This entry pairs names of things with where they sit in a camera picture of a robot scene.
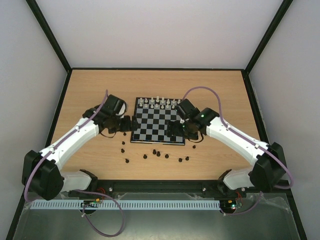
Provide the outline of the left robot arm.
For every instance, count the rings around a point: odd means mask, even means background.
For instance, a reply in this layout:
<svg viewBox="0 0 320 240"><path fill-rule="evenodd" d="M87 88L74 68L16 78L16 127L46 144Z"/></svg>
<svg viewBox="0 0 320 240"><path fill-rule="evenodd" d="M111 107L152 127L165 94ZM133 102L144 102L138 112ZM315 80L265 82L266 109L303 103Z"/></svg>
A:
<svg viewBox="0 0 320 240"><path fill-rule="evenodd" d="M73 128L60 139L39 152L29 151L22 169L23 196L27 202L29 192L44 200L52 200L61 192L86 191L92 194L98 186L93 173L81 169L62 172L63 166L86 142L108 130L110 134L130 132L135 122L126 115L127 103L106 94L102 103L87 109Z"/></svg>

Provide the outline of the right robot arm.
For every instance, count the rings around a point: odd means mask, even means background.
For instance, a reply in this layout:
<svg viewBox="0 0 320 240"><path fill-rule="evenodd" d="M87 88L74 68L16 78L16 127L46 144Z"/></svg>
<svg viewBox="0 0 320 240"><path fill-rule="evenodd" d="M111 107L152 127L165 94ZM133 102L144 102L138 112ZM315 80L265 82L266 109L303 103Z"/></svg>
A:
<svg viewBox="0 0 320 240"><path fill-rule="evenodd" d="M257 140L230 125L222 115L210 108L199 111L188 99L174 107L180 120L170 121L167 136L194 139L198 133L216 139L240 154L248 168L227 170L220 176L218 191L229 196L236 189L255 187L269 193L279 187L285 174L284 151L278 143Z"/></svg>

